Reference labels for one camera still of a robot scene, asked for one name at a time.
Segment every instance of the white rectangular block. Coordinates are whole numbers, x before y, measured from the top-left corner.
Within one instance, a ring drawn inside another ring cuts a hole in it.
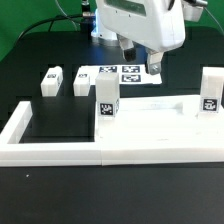
[[[62,68],[56,66],[49,68],[41,83],[42,96],[56,96],[63,81]]]
[[[96,78],[98,115],[115,117],[119,109],[120,86],[118,73],[99,73]]]
[[[75,96],[88,96],[90,90],[90,75],[78,73],[73,83]]]
[[[17,144],[32,117],[29,101],[21,101],[0,134],[0,144]]]
[[[201,82],[201,114],[219,112],[224,83],[224,68],[204,67]]]

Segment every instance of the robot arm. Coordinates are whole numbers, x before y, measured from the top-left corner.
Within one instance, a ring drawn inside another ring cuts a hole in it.
[[[188,2],[190,7],[204,4],[203,0]],[[96,3],[103,25],[117,34],[127,61],[135,59],[133,42],[146,47],[150,74],[161,72],[164,52],[184,42],[182,0],[96,0]]]

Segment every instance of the black surface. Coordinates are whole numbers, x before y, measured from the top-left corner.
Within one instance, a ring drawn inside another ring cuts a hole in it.
[[[144,62],[144,50],[138,47],[134,63]],[[84,34],[26,36],[0,63],[0,125],[20,100],[28,99],[34,116],[25,142],[91,141],[95,91],[91,89],[90,98],[73,97],[77,69],[123,63],[119,48],[93,45]],[[42,99],[40,82],[54,65],[63,67],[63,86],[56,99]],[[122,87],[121,96],[199,93],[204,65],[224,65],[224,38],[213,29],[188,29],[184,46],[164,56],[163,85]],[[223,224],[223,167],[201,163],[0,168],[0,223]]]

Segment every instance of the white cable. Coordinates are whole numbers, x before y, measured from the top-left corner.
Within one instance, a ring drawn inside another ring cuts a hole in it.
[[[58,0],[55,0],[55,4],[57,5],[58,9],[61,11],[61,13],[67,18],[69,19],[72,24],[74,25],[75,29],[77,30],[77,26],[75,24],[75,22],[65,13],[65,11],[62,9],[62,7],[60,6]]]
[[[211,16],[211,18],[217,23],[217,25],[219,26],[220,30],[222,31],[222,35],[224,36],[224,30],[223,30],[222,26],[220,25],[219,21],[215,18],[215,16],[207,8],[204,8],[204,9]]]

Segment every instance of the white robot body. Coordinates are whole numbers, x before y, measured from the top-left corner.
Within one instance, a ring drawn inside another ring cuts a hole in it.
[[[165,52],[185,39],[181,0],[96,0],[104,26],[150,50]]]

